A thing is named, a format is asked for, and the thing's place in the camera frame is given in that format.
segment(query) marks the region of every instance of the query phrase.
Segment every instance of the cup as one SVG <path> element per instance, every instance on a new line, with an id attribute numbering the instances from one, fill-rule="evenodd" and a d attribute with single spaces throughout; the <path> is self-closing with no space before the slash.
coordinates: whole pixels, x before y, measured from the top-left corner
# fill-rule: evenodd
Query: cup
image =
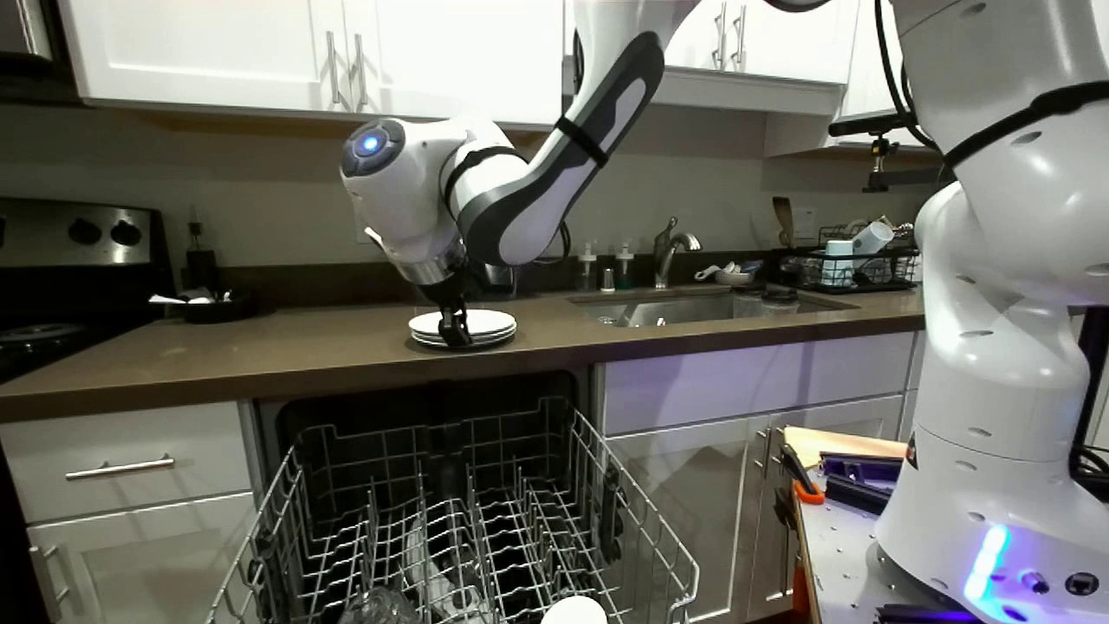
<path id="1" fill-rule="evenodd" d="M 856 255 L 875 255 L 875 253 L 881 253 L 881 248 L 886 248 L 886 242 L 896 242 L 896 224 L 886 224 L 886 220 L 870 220 L 864 232 L 856 232 Z"/>
<path id="2" fill-rule="evenodd" d="M 826 242 L 820 286 L 854 286 L 856 283 L 854 253 L 856 253 L 854 240 L 829 240 Z"/>

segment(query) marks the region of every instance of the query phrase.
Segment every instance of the kitchen counter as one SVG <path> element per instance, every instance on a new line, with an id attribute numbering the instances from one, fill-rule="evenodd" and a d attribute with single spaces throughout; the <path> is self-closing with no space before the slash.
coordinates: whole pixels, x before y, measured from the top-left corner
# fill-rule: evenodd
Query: kitchen counter
<path id="1" fill-rule="evenodd" d="M 518 373 L 562 363 L 901 331 L 922 327 L 922 303 L 914 290 L 841 296 L 832 303 L 845 303 L 851 308 L 615 328 L 592 321 L 564 296 L 544 296 L 492 304 L 512 311 L 521 331 L 512 344 L 477 355 L 437 355 L 407 344 L 410 316 L 428 311 L 414 304 L 288 308 L 220 327 L 161 319 L 0 383 L 0 420 L 224 397 L 296 397 L 428 378 Z"/>

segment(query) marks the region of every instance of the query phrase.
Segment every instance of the white plate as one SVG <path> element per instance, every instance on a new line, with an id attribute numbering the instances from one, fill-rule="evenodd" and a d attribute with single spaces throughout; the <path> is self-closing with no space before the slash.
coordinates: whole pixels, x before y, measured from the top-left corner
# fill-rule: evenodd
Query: white plate
<path id="1" fill-rule="evenodd" d="M 417 344 L 435 345 L 435 350 L 449 350 L 443 335 L 423 335 L 423 331 L 410 331 Z M 495 344 L 509 344 L 518 331 L 495 331 L 495 335 L 473 335 L 473 350 L 484 350 Z"/>
<path id="2" fill-rule="evenodd" d="M 423 345 L 449 350 L 449 340 L 442 335 L 442 311 L 428 311 L 410 319 L 410 335 Z M 495 308 L 473 308 L 467 311 L 473 345 L 495 345 L 509 344 L 518 335 L 518 319 Z"/>
<path id="3" fill-rule="evenodd" d="M 414 335 L 442 335 L 442 311 L 428 311 L 410 319 L 410 331 Z M 473 335 L 500 335 L 500 331 L 512 331 L 518 335 L 518 319 L 495 308 L 473 308 L 467 311 L 467 328 Z"/>

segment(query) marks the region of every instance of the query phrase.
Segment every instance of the open dishwasher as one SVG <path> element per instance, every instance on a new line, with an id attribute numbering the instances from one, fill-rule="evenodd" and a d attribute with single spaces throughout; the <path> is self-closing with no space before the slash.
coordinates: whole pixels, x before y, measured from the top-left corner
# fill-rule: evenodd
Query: open dishwasher
<path id="1" fill-rule="evenodd" d="M 577 373 L 260 407 L 266 496 L 208 624 L 676 624 L 699 567 Z"/>

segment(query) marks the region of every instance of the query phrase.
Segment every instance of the dish rack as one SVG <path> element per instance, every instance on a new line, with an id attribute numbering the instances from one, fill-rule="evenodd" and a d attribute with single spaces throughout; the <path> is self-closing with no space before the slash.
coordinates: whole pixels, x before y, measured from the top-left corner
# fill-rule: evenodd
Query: dish rack
<path id="1" fill-rule="evenodd" d="M 208 624 L 541 619 L 592 597 L 611 624 L 684 624 L 699 567 L 567 397 L 345 434 L 303 430 Z"/>

